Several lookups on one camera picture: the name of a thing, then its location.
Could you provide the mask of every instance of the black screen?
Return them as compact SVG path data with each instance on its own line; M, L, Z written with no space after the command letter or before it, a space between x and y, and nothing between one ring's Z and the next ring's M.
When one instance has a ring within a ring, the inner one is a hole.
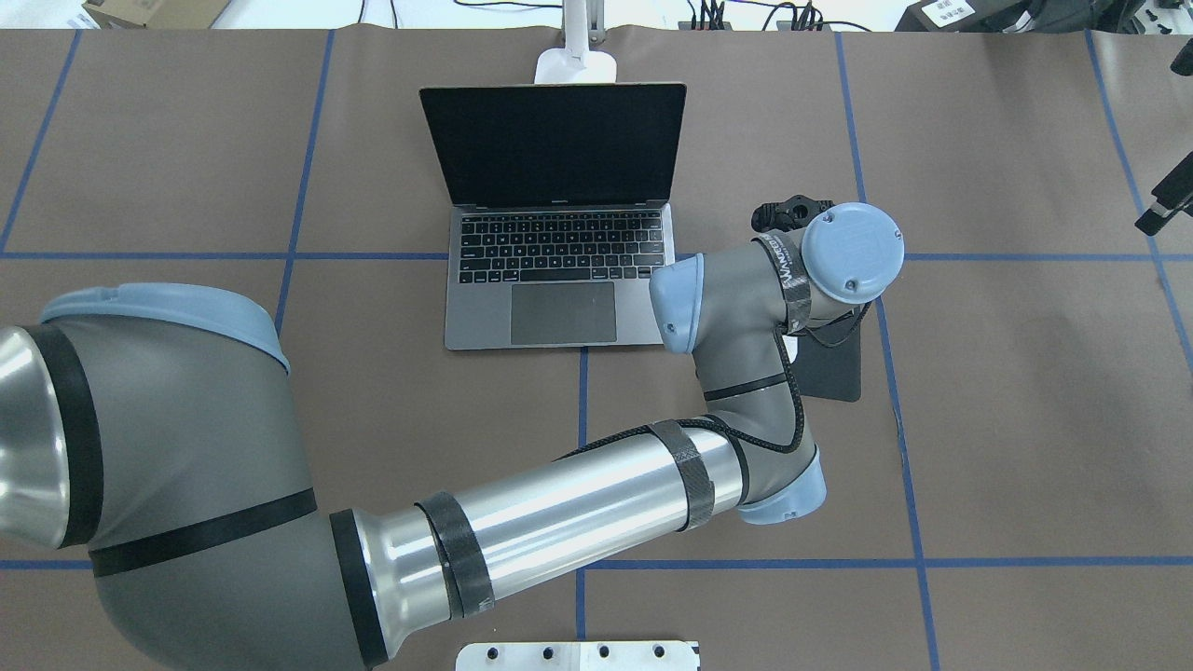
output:
M452 203L641 203L670 197L682 84L424 88Z

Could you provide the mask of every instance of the robotic arm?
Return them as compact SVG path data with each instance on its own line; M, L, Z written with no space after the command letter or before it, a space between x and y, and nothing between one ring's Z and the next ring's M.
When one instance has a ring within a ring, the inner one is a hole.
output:
M772 523L820 506L781 336L873 300L902 259L895 222L847 203L661 269L659 327L696 359L706 415L329 519L260 307L181 285L68 294L43 325L0 330L0 531L87 543L112 622L168 666L373 667L412 632L729 509Z

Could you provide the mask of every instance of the laptop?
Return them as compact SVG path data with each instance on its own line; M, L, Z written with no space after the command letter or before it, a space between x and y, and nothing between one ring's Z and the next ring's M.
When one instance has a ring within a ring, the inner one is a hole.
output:
M450 350L661 343L682 84L420 91L451 196Z

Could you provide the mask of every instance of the spacebar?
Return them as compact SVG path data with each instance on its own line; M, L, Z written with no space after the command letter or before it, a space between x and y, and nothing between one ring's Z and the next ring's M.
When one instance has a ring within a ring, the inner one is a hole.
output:
M592 279L592 271L587 267L548 267L543 270L524 270L520 279L523 282L555 282L558 279Z

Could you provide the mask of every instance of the light blue cap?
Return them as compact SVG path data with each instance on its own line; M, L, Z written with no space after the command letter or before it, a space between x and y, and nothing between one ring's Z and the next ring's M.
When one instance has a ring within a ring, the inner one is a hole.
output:
M811 463L799 478L760 501L737 506L737 513L750 524L778 524L812 512L826 497L828 487L820 466L820 448L816 448Z
M676 355L696 349L704 297L704 254L655 269L650 275L650 304L663 346Z
M903 267L903 233L866 203L841 203L814 218L801 250L816 287L854 306L880 296Z
M210 331L261 350L290 373L270 313L223 289L169 283L93 287L50 301L42 310L42 322L76 315L136 316Z

